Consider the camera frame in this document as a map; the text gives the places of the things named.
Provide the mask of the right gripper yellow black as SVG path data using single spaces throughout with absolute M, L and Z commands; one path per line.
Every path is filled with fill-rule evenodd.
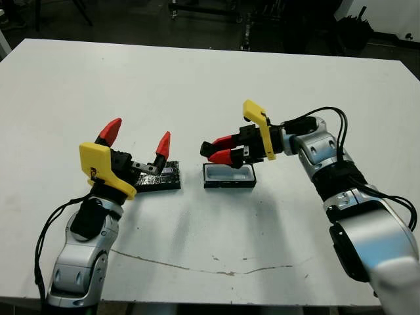
M 283 152 L 280 127 L 272 125 L 266 110 L 252 100 L 243 103 L 243 118 L 252 125 L 240 127 L 239 134 L 217 138 L 212 142 L 215 150 L 208 157 L 214 164 L 242 166 L 243 163 L 258 163 L 264 158 L 275 160 Z

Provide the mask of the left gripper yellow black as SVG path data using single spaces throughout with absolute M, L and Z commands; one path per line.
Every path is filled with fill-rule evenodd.
M 169 158 L 171 141 L 171 134 L 167 131 L 157 146 L 153 165 L 139 163 L 133 160 L 131 154 L 110 148 L 121 124 L 122 119 L 115 118 L 101 130 L 94 143 L 79 145 L 81 168 L 88 177 L 92 196 L 118 205 L 134 199 L 141 174 L 156 176 L 163 171 Z

